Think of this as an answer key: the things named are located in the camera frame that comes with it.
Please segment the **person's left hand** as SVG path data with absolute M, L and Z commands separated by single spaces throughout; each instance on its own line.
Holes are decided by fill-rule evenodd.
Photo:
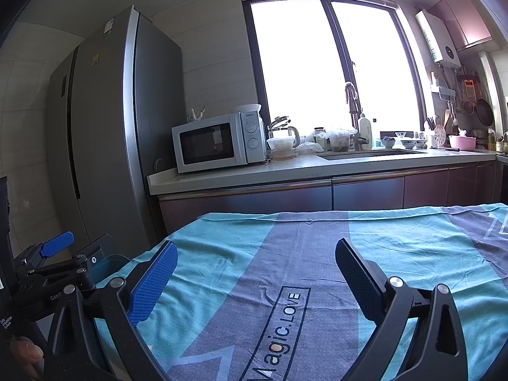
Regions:
M 27 337 L 14 337 L 10 340 L 10 351 L 31 380 L 44 379 L 44 353 L 39 346 Z

